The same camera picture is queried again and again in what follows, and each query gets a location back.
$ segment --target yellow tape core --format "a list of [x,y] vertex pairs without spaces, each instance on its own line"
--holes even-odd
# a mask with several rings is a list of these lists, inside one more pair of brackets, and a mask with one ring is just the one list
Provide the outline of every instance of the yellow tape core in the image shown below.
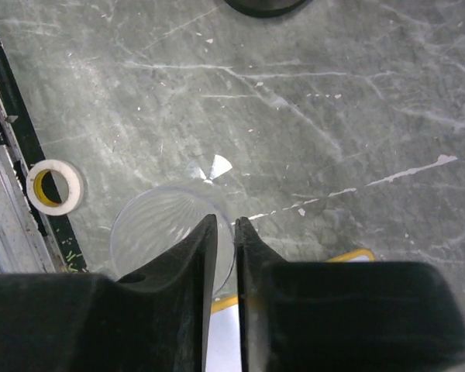
[[36,197],[42,202],[44,205],[48,207],[58,207],[60,203],[56,203],[55,201],[51,201],[46,195],[45,191],[43,191],[42,187],[42,181],[45,175],[51,172],[50,169],[42,170],[41,172],[38,173],[36,178],[33,181],[33,189],[34,189],[34,194]]

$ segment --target gray marble table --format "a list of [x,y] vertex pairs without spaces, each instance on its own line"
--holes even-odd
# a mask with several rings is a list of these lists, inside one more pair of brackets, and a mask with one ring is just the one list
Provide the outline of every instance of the gray marble table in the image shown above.
[[465,314],[465,0],[0,0],[0,37],[47,157],[86,177],[92,270],[128,200],[217,153],[285,257],[425,261]]

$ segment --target white tape roll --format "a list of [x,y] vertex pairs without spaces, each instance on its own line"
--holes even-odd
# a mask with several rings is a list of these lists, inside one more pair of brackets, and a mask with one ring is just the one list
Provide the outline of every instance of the white tape roll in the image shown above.
[[[55,171],[64,177],[69,187],[69,195],[63,203],[51,201],[44,193],[42,180],[45,175]],[[84,194],[84,184],[81,174],[72,164],[62,160],[43,160],[35,164],[26,178],[26,193],[31,204],[46,215],[65,215],[74,211]]]

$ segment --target transparent cup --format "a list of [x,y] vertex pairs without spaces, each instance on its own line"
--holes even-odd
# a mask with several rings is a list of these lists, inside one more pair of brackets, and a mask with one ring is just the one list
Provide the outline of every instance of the transparent cup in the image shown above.
[[217,217],[219,234],[213,293],[219,292],[234,264],[233,228],[219,187],[201,178],[146,191],[119,213],[110,237],[117,275],[126,275],[161,255],[186,237],[208,214]]

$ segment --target yellow object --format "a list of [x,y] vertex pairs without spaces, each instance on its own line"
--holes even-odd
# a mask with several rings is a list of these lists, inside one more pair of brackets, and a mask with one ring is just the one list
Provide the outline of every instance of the yellow object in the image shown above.
[[[348,252],[343,254],[342,256],[338,256],[328,260],[328,262],[347,262],[354,260],[357,257],[367,256],[369,261],[375,261],[375,256],[371,250],[367,250],[365,248],[361,248],[359,250],[354,250],[352,252]],[[224,298],[222,300],[215,301],[212,304],[212,314],[216,312],[220,312],[229,306],[237,305],[238,303],[238,296],[231,296],[228,298]]]
[[40,202],[42,202],[44,205],[48,205],[49,207],[57,207],[60,204],[56,203],[55,201],[51,201],[45,195],[45,191],[43,191],[42,182],[45,178],[45,175],[47,175],[48,172],[50,172],[50,170],[43,170],[39,172],[38,175],[35,177],[33,181],[34,193],[40,200]]

